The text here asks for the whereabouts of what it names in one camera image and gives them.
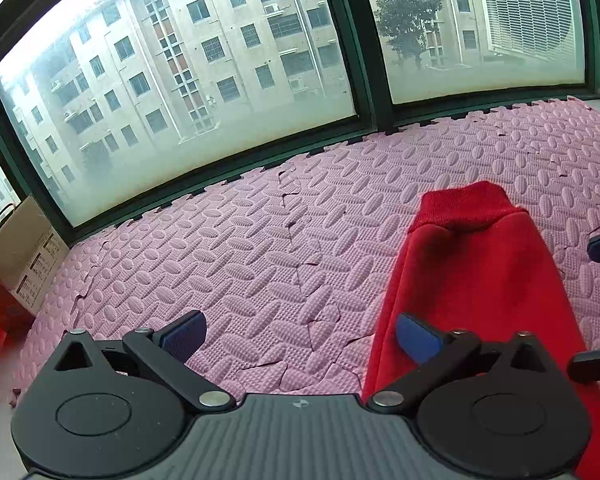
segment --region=ribbed gray surface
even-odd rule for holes
[[[466,478],[433,460],[400,417],[368,412],[354,396],[252,394],[234,412],[200,417],[173,454],[129,480]]]

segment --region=window frame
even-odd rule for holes
[[[0,60],[30,26],[59,1],[4,0],[0,4]],[[170,203],[186,192],[195,192],[214,182],[235,178],[253,168],[277,165],[290,156],[319,150],[321,146],[341,140],[359,139],[375,131],[392,133],[399,125],[430,121],[440,116],[459,117],[471,110],[488,110],[515,102],[564,99],[567,95],[581,99],[600,98],[600,0],[580,0],[586,58],[584,84],[468,92],[407,104],[393,104],[391,101],[369,0],[327,1],[350,81],[355,115],[196,168],[74,227],[58,207],[53,191],[47,189],[36,172],[11,123],[13,114],[5,110],[0,99],[0,166],[5,176],[21,199],[28,194],[36,197],[61,237],[73,245],[106,226]],[[0,82],[0,94],[2,92],[4,89]]]

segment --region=metal grille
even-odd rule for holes
[[[242,36],[244,38],[244,43],[247,46],[256,46],[260,44],[260,38],[258,37],[258,31],[256,30],[255,25],[251,23],[251,25],[245,25],[241,27]]]
[[[483,0],[490,47],[544,60],[573,59],[572,0]]]
[[[274,38],[283,38],[302,32],[302,25],[300,25],[297,14],[269,18],[269,26]]]
[[[203,41],[202,48],[205,51],[206,60],[208,60],[209,63],[224,57],[224,50],[220,44],[220,38],[217,36],[215,38],[211,38],[210,40]]]

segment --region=red object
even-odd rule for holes
[[[526,210],[489,182],[428,192],[400,250],[378,320],[363,398],[415,368],[395,339],[395,319],[409,312],[483,341],[536,334],[561,370],[586,350],[562,280]],[[589,411],[592,435],[577,474],[600,480],[600,390],[574,384]]]

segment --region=tree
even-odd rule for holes
[[[427,49],[424,24],[434,20],[440,9],[442,0],[378,0],[378,33],[389,38],[400,59],[413,56],[420,70],[420,55]]]

